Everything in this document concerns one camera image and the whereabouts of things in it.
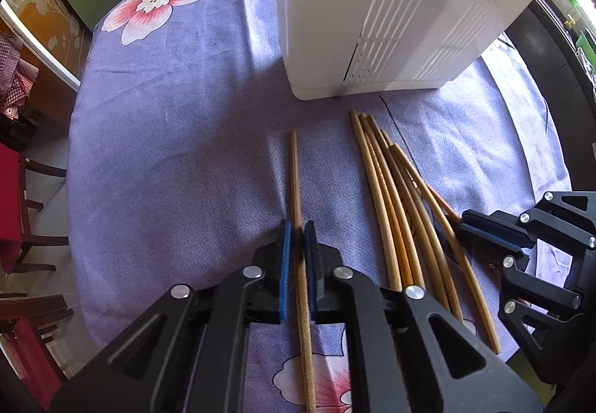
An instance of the wooden chair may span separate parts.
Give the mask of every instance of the wooden chair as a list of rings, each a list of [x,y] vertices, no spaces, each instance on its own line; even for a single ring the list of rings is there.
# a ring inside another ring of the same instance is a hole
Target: wooden chair
[[[56,324],[49,324],[72,314],[63,296],[0,300],[0,334],[12,358],[18,360],[22,384],[46,410],[56,391],[67,381],[46,346],[53,340],[48,335],[58,329]],[[0,382],[11,381],[7,375],[16,372],[0,368]]]
[[[26,170],[47,176],[66,177],[66,170],[23,158],[0,144],[0,264],[5,273],[55,271],[44,263],[22,263],[32,246],[64,246],[68,236],[31,234],[28,208],[43,209],[40,202],[27,198]]]

